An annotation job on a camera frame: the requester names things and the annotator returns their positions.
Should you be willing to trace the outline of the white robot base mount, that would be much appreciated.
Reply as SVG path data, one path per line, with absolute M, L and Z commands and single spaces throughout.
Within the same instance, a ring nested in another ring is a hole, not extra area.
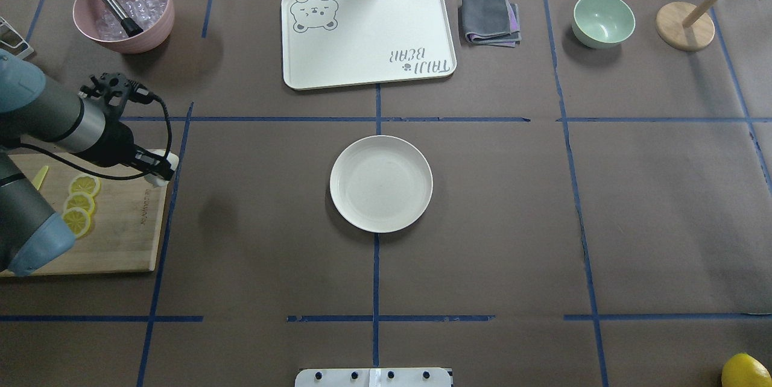
M 308 368 L 295 386 L 452 386 L 452 370 L 442 367 Z

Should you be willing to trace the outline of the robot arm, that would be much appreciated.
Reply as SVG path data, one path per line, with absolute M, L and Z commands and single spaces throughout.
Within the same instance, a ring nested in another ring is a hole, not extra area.
M 128 101 L 162 100 L 122 74 L 67 90 L 2 50 L 2 276 L 156 268 L 172 129 L 158 149 L 121 121 Z

